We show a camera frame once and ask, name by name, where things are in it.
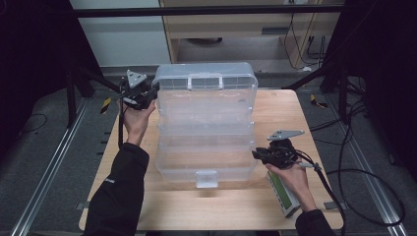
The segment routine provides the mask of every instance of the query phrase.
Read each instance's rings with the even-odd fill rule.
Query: black curtain
[[[364,78],[371,119],[396,163],[417,180],[417,1],[346,0],[358,3],[363,10],[340,15],[327,52],[337,66],[322,89],[337,86],[340,65]]]
[[[72,6],[69,0],[0,1],[0,161],[35,102],[66,86],[67,71],[77,86],[89,80],[78,67],[102,76],[78,19],[51,18],[51,10]]]

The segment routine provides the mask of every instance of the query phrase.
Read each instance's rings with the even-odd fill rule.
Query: aluminum rail
[[[335,101],[327,96],[327,100],[329,101],[329,106],[331,110],[334,113],[335,117],[339,117],[336,109]],[[347,127],[344,124],[340,124],[340,128],[343,131],[344,134],[347,132]],[[356,139],[353,137],[352,140],[348,143],[349,149],[352,153],[353,159],[358,166],[359,169],[374,173],[372,171],[372,168],[368,161],[365,158],[365,155],[363,154],[362,150],[360,149],[358,143],[356,142]],[[389,197],[383,187],[383,185],[380,183],[379,180],[372,178],[369,175],[364,175],[364,182],[368,187],[368,191],[371,194],[375,205],[377,206],[378,211],[381,214],[381,217],[383,218],[385,223],[394,223],[399,220],[398,214],[396,213],[396,210],[394,206],[392,205],[391,201],[389,200]],[[405,230],[405,227],[402,223],[396,225],[396,226],[390,226],[387,228],[390,235],[392,236],[406,236],[407,231]]]
[[[77,112],[77,119],[75,120],[73,126],[68,128],[65,132],[61,142],[58,145],[58,148],[55,150],[55,153],[51,158],[51,161],[46,167],[46,170],[42,178],[40,179],[39,184],[36,187],[36,190],[34,191],[27,207],[25,208],[25,211],[19,218],[18,222],[15,224],[11,233],[12,236],[25,236],[28,234],[31,224],[33,223],[33,220],[36,217],[37,212],[39,211],[40,206],[42,205],[43,200],[46,197],[46,194],[48,193],[52,181],[54,180],[55,175],[58,172],[59,166],[61,165],[62,160],[65,157],[65,154],[67,153],[68,147],[70,146],[71,141],[74,138],[80,126],[81,120],[83,119],[86,113],[86,108],[88,104],[89,99],[83,98],[79,110]]]

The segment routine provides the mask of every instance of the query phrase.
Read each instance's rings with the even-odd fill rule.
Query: hand
[[[146,110],[135,110],[128,107],[123,103],[124,113],[124,124],[128,131],[127,143],[139,146],[142,142],[142,138],[145,135],[145,131],[148,127],[149,116],[155,109],[155,101],[153,100],[148,109]]]
[[[309,211],[317,207],[309,189],[306,168],[301,167],[299,165],[300,162],[301,158],[289,169],[279,169],[271,164],[266,164],[266,168],[276,173],[283,184],[294,193],[300,203],[301,209],[303,211]]]

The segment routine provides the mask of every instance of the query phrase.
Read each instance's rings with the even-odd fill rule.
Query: floor
[[[312,43],[312,58],[317,55],[314,53],[319,48],[319,44]],[[309,55],[305,54],[306,61],[317,63],[318,59],[312,58],[309,59]],[[260,88],[264,89],[288,86],[308,75],[308,70],[316,70],[318,67],[316,64],[305,69],[303,65],[299,69],[292,68],[276,37],[224,38],[221,42],[213,42],[212,39],[183,40],[178,59],[180,63],[247,61],[256,72]],[[125,69],[103,68],[103,72],[109,80],[117,80],[126,72]],[[154,72],[154,68],[139,67],[131,70],[150,74]],[[361,82],[360,79],[352,80],[356,80],[358,84]],[[297,90],[311,129],[337,119],[337,91],[321,94],[318,90],[320,82],[321,79],[318,78]],[[93,86],[96,89],[93,98],[85,99],[77,95],[78,106],[85,108],[79,111],[84,112],[84,118],[74,131],[74,136],[70,136],[71,144],[65,148],[59,146],[63,137],[68,135],[65,129],[65,91],[56,91],[36,103],[20,139],[8,153],[8,161],[0,166],[0,235],[10,235],[13,229],[30,232],[32,235],[82,233],[78,227],[81,211],[77,206],[89,194],[118,112],[117,107],[112,104],[105,114],[99,113],[103,100],[116,94],[97,83],[93,83]],[[312,94],[316,96],[317,103],[312,103]],[[358,100],[360,97],[349,95],[349,104],[353,105]],[[358,217],[352,210],[347,210],[346,235],[417,235],[417,225],[414,223],[417,220],[414,206],[417,198],[416,183],[404,168],[389,164],[384,143],[372,125],[372,119],[367,117],[366,110],[352,119],[351,127],[354,136],[348,139],[348,144],[342,151],[343,155],[339,153],[346,126],[335,122],[334,125],[313,133],[325,169],[337,169],[341,156],[344,168],[371,169],[394,188],[397,196],[380,188],[369,177],[346,173],[342,183],[349,202],[368,217],[382,221],[386,213],[401,214],[396,198],[399,197],[405,204],[406,216],[400,226],[386,227],[370,223]],[[56,157],[56,150],[60,148],[62,158]],[[49,173],[51,178],[45,180],[45,170],[53,169],[51,164],[55,164],[57,168]],[[329,175],[328,178],[334,191],[339,192],[336,175]],[[45,183],[43,191],[36,189],[39,183]],[[28,228],[17,228],[18,225]],[[283,235],[295,233],[288,231]]]

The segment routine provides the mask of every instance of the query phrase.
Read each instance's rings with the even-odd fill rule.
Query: person's right hand
[[[266,164],[266,168],[276,173],[283,184],[294,193],[300,203],[301,209],[303,211],[309,211],[317,207],[309,189],[306,168],[301,167],[299,165],[300,162],[301,158],[289,169],[279,169],[271,164]]]

